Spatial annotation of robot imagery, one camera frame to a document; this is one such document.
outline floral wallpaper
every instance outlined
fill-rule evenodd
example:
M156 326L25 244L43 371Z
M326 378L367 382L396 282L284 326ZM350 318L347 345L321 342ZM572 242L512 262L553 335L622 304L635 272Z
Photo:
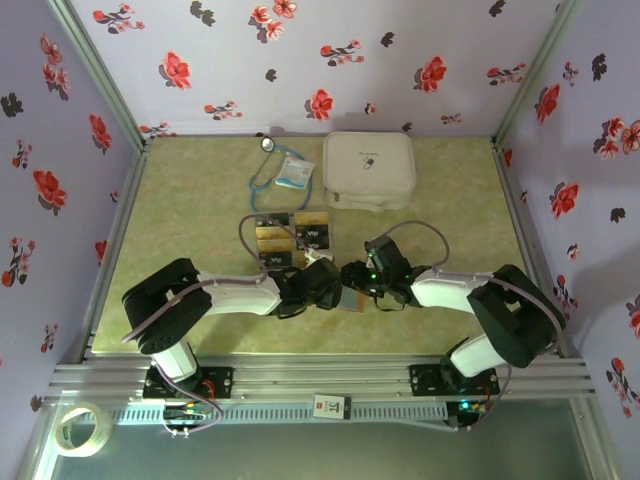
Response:
M630 479L640 475L640 63L620 46L636 39L635 6L582 7L502 142L531 249Z
M152 130L159 125L169 135L491 135L558 6L71 3L145 137L159 135ZM547 97L541 112L551 108L553 91Z
M55 365L69 360L133 146L46 3L9 2L2 13L10 68L0 70L0 478L8 479Z

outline packing tape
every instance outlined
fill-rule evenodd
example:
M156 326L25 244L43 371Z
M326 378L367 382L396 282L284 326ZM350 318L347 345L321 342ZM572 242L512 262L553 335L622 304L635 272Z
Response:
M78 417L84 413L91 413L95 417L95 428L89 440L81 445L74 445L71 431ZM92 403L78 403L64 411L54 425L58 453L64 457L90 457L106 445L112 430L113 422L107 410Z

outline white pouch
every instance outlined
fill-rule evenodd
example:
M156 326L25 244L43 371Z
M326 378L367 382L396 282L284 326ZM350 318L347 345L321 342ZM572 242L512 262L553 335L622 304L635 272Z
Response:
M325 202L333 208L398 210L416 186L413 147L403 133L331 133L323 166Z

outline white label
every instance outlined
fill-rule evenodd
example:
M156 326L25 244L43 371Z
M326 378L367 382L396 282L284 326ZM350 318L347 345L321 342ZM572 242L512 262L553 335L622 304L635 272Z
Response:
M350 417L349 408L347 397L334 395L313 396L313 416L316 418L344 420Z

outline table surface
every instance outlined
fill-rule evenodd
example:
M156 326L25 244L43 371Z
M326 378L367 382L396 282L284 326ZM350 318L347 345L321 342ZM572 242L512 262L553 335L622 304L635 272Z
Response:
M328 210L336 264L364 259L365 240L398 222L420 219L438 226L451 244L450 271L493 271L522 266L511 218L486 138L413 138L417 185L408 207L391 212L337 210L323 201L323 138L277 139L316 163L309 209ZM263 173L280 168L281 156ZM131 219L94 340L95 353L136 352L120 342L129 330L121 304L125 291L179 257L212 273L255 274L237 225L250 213L249 176L264 159L257 138L158 138L149 154ZM264 211L297 208L304 192L274 186L258 197ZM246 237L255 245L253 223ZM437 261L439 239L407 226L393 238L413 265ZM287 320L252 314L205 317L189 332L198 354L214 353L420 353L442 354L481 332L472 315L441 308L364 313L308 309Z

